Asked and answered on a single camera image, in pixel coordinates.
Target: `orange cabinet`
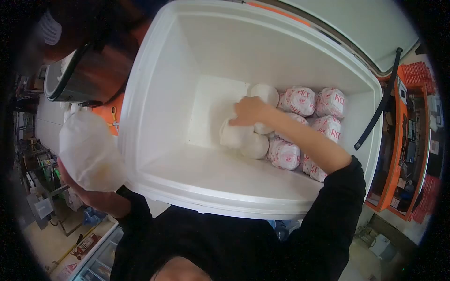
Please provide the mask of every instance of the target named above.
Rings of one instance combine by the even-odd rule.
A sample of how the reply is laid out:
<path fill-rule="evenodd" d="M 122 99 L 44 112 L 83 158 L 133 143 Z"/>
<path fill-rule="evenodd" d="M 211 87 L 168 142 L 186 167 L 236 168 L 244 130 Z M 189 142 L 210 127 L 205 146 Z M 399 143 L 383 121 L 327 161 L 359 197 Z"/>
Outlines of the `orange cabinet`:
<path fill-rule="evenodd" d="M 425 179 L 431 132 L 425 84 L 408 86 L 405 93 L 400 81 L 397 77 L 383 114 L 382 144 L 365 204 L 408 220 Z"/>

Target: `black long-sleeve shirt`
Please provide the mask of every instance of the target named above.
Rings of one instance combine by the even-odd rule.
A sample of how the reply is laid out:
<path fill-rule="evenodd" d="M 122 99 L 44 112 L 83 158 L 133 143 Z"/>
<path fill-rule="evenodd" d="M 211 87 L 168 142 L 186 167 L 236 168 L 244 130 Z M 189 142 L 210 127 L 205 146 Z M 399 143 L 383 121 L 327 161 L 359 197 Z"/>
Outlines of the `black long-sleeve shirt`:
<path fill-rule="evenodd" d="M 365 196 L 361 163 L 330 174 L 317 199 L 287 241 L 266 220 L 200 214 L 176 206 L 152 218 L 144 197 L 121 219 L 111 280 L 145 280 L 175 256 L 189 259 L 212 280 L 337 280 L 348 259 Z"/>

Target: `person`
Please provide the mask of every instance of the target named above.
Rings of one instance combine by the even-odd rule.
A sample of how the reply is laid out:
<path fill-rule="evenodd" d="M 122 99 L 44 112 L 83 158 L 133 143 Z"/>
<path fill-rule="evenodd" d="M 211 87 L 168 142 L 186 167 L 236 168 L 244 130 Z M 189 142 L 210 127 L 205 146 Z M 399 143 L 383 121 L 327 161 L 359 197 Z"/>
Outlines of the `person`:
<path fill-rule="evenodd" d="M 64 181 L 84 203 L 117 218 L 123 228 L 111 280 L 339 279 L 364 202 L 361 163 L 259 97 L 245 97 L 234 109 L 237 118 L 230 125 L 261 122 L 291 139 L 328 174 L 301 227 L 280 242 L 266 220 L 200 214 L 177 206 L 153 218 L 142 195 L 125 186 L 116 193 L 85 191 L 58 160 Z"/>
<path fill-rule="evenodd" d="M 12 97 L 11 103 L 17 112 L 26 112 L 31 114 L 37 114 L 37 106 L 39 105 L 39 96 L 25 96 L 19 97 L 23 93 L 23 86 L 18 86 L 16 94 Z"/>

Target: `refrigerator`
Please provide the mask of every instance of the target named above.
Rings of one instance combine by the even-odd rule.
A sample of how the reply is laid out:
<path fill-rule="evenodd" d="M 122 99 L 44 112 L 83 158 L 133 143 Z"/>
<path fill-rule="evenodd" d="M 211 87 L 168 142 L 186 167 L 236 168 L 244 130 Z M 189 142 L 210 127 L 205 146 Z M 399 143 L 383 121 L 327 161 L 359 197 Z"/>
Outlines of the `refrigerator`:
<path fill-rule="evenodd" d="M 72 272 L 69 281 L 109 281 L 114 255 L 123 231 L 118 223 L 98 241 Z"/>

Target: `pink printed wrapper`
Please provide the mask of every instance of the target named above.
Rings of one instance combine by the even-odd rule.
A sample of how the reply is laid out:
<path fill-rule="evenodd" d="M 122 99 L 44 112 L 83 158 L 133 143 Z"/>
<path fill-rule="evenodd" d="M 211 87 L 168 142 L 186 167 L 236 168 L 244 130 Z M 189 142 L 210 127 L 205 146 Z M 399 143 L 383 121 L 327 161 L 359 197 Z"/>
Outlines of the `pink printed wrapper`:
<path fill-rule="evenodd" d="M 303 154 L 303 161 L 302 162 L 303 162 L 303 172 L 305 172 L 306 174 L 310 174 L 311 166 L 312 166 L 312 160 L 306 153 Z"/>
<path fill-rule="evenodd" d="M 311 161 L 311 171 L 310 171 L 310 177 L 312 179 L 315 179 L 318 182 L 323 183 L 325 178 L 327 177 L 327 173 L 324 172 L 321 168 L 319 168 L 313 161 Z"/>
<path fill-rule="evenodd" d="M 337 143 L 341 138 L 341 122 L 333 116 L 317 118 L 312 128 Z"/>
<path fill-rule="evenodd" d="M 316 113 L 319 117 L 331 115 L 341 120 L 344 118 L 345 100 L 346 98 L 340 90 L 325 88 L 318 94 Z"/>
<path fill-rule="evenodd" d="M 300 164 L 301 153 L 297 145 L 278 138 L 270 142 L 267 158 L 277 168 L 294 170 Z"/>
<path fill-rule="evenodd" d="M 310 88 L 293 86 L 280 95 L 278 107 L 286 112 L 307 117 L 315 111 L 316 96 Z"/>
<path fill-rule="evenodd" d="M 302 117 L 302 116 L 300 116 L 300 115 L 298 115 L 298 114 L 295 114 L 295 113 L 293 113 L 293 112 L 287 113 L 287 115 L 288 115 L 291 119 L 294 119 L 294 120 L 296 120 L 296 121 L 298 121 L 298 122 L 300 122 L 300 123 L 302 123 L 302 124 L 308 126 L 308 121 L 306 121 L 306 119 L 305 119 L 304 117 Z M 292 142 L 290 139 L 288 139 L 287 137 L 285 137 L 283 134 L 278 133 L 277 131 L 275 131 L 275 136 L 277 136 L 277 137 L 279 137 L 279 138 L 282 138 L 282 139 L 284 139 L 285 141 L 288 141 L 288 142 L 290 142 L 290 143 Z"/>

